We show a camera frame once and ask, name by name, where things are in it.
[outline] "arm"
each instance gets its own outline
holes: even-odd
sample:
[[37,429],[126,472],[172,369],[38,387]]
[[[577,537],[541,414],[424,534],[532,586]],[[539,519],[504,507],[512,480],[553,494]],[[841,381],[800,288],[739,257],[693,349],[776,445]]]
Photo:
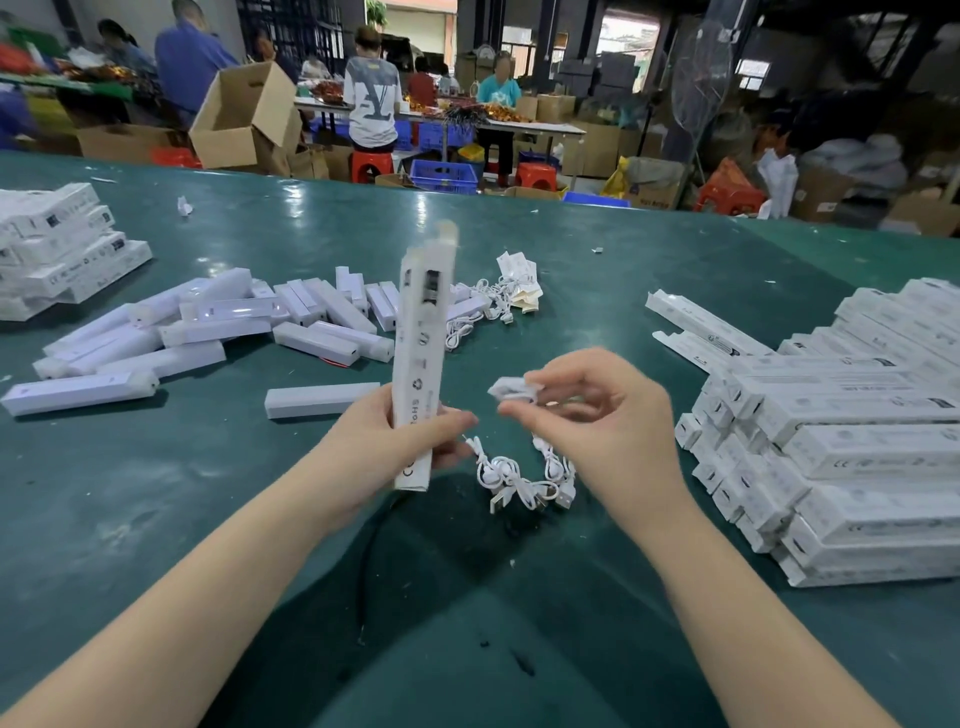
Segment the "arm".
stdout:
[[405,463],[469,452],[472,426],[448,411],[392,429],[390,387],[356,402],[280,480],[217,528],[147,593],[0,717],[0,728],[188,728],[218,690],[307,555]]
[[561,356],[526,378],[543,385],[541,402],[584,400],[499,411],[569,457],[646,554],[732,728],[896,728],[701,512],[661,386],[603,350]]

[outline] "hand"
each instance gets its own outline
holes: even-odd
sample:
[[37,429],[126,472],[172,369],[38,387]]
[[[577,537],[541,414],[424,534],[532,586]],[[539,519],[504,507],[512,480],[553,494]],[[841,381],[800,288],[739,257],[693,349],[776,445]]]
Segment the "hand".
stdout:
[[430,420],[393,427],[393,389],[380,387],[354,402],[320,443],[290,472],[307,489],[331,530],[349,522],[360,507],[403,467],[433,450],[433,467],[450,468],[473,450],[459,440],[477,423],[472,412],[442,408]]
[[524,379],[543,386],[540,405],[557,404],[511,400],[497,411],[572,460],[624,530],[697,507],[680,473],[670,398],[655,381],[603,349],[565,354]]

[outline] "open cardboard box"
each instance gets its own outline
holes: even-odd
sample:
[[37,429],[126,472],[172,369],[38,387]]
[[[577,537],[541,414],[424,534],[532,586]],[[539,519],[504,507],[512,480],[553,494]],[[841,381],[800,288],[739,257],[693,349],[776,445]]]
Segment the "open cardboard box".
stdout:
[[190,128],[190,141],[204,168],[254,167],[289,176],[286,156],[296,150],[300,136],[296,94],[297,88],[273,62],[220,71]]

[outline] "green plant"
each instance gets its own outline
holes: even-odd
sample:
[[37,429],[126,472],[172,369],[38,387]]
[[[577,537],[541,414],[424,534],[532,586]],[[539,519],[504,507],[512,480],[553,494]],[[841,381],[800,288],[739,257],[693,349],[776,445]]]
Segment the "green plant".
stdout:
[[387,26],[387,6],[381,0],[365,0],[367,6],[367,22],[381,28]]

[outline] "teal shirt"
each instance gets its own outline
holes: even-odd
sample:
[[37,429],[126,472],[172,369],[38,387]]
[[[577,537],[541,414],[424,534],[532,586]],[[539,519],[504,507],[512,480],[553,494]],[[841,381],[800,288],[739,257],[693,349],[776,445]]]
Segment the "teal shirt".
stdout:
[[488,76],[477,89],[477,101],[481,104],[494,103],[511,109],[516,107],[521,95],[516,81],[510,79],[506,84],[500,85],[496,82],[496,76]]

